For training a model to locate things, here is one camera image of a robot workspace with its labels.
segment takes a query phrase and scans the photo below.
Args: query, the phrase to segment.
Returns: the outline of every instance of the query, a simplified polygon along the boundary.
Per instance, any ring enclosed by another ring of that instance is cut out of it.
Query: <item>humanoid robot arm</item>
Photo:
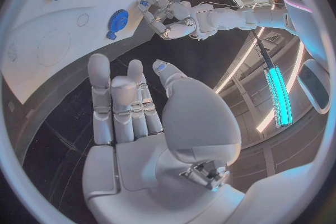
[[[179,21],[163,25],[160,17],[154,17],[144,4],[154,4],[160,9],[158,13],[168,18],[176,17]],[[168,0],[145,0],[138,5],[151,28],[163,39],[176,39],[190,35],[195,39],[204,40],[214,35],[218,30],[240,28],[252,30],[257,27],[281,28],[296,35],[294,26],[286,9],[284,10],[254,10],[243,8],[213,8],[211,4],[199,4],[191,7],[189,2],[169,2]]]

